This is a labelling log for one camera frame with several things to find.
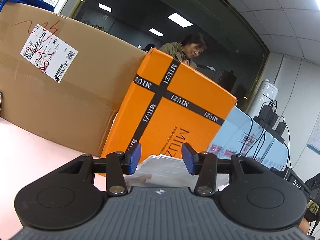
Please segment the white plastic storage box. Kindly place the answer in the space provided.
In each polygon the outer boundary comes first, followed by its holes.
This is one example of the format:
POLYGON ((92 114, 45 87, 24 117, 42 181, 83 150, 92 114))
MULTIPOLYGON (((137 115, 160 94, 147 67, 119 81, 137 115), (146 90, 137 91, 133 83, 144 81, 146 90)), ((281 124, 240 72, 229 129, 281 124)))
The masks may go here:
POLYGON ((194 190, 198 175, 188 173, 183 160, 166 155, 151 155, 140 163, 133 175, 125 175, 128 189, 138 187, 189 187, 194 190))

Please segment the large light blue carton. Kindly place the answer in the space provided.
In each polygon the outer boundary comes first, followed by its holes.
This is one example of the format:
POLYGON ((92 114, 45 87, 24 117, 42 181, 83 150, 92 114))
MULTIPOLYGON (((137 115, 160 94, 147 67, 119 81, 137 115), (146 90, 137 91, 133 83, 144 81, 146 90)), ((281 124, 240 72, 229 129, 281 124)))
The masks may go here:
POLYGON ((254 158, 263 146, 268 146, 274 137, 253 121, 246 113, 233 107, 207 147, 207 152, 220 159, 230 159, 241 154, 254 158))

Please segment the black charger adapter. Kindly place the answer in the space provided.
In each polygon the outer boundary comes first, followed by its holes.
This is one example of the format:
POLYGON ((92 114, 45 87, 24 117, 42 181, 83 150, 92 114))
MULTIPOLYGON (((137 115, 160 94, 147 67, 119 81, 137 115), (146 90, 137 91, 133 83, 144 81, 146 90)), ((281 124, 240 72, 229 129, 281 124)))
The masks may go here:
POLYGON ((278 123, 276 129, 275 129, 275 132, 279 135, 282 135, 283 132, 285 131, 285 128, 286 128, 286 123, 285 121, 281 121, 278 123))

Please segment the black power strip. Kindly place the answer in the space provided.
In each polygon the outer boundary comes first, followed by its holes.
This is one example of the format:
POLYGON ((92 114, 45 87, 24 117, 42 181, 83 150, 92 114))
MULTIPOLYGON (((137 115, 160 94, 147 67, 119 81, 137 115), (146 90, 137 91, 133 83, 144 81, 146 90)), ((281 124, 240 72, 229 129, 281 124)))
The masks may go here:
POLYGON ((270 135, 277 139, 281 144, 284 144, 284 138, 278 132, 276 132, 271 126, 269 126, 264 120, 259 119, 257 116, 255 116, 253 120, 257 124, 259 124, 265 131, 270 133, 270 135))

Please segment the white water dispenser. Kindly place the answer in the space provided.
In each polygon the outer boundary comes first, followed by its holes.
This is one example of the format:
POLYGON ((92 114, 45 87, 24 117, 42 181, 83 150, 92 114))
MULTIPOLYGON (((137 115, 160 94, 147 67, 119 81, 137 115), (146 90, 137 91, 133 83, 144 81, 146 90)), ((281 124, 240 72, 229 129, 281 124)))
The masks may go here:
POLYGON ((264 79, 255 96, 249 105, 247 110, 248 116, 253 120, 255 116, 258 116, 263 103, 270 103, 271 101, 276 100, 278 94, 278 88, 275 84, 273 84, 269 79, 264 79))

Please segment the small photo card pack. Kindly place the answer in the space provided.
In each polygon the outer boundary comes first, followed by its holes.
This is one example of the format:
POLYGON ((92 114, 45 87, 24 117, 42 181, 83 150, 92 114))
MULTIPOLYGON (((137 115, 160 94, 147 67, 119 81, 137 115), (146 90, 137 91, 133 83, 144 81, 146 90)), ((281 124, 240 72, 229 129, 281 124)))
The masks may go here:
POLYGON ((1 109, 2 109, 2 100, 3 100, 3 93, 0 92, 0 113, 1 113, 1 109))

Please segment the brown cardboard box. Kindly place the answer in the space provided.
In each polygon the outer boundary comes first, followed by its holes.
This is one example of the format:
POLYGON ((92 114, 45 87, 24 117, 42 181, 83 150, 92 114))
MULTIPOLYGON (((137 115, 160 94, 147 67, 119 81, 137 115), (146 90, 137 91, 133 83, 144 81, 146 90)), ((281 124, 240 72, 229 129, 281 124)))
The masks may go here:
POLYGON ((144 57, 94 27, 7 2, 1 10, 1 117, 99 156, 144 57))

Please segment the orange MIUZI box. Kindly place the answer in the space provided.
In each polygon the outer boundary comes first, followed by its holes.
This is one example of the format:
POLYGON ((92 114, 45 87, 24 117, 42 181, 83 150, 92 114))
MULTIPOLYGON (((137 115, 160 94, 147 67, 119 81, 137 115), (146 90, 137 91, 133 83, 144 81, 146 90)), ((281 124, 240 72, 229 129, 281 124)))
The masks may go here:
POLYGON ((202 73, 152 49, 127 90, 101 155, 127 152, 135 143, 141 160, 161 154, 181 158, 184 143, 204 151, 236 103, 202 73))

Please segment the woman in olive jacket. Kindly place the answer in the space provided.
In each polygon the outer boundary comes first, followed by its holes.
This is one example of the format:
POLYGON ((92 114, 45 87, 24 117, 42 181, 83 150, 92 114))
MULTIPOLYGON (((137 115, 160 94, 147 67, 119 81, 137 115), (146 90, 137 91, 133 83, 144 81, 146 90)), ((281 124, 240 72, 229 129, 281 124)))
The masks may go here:
POLYGON ((170 42, 166 43, 160 51, 168 54, 173 59, 180 61, 191 68, 196 69, 197 65, 193 61, 207 49, 206 38, 201 34, 189 34, 182 42, 170 42))

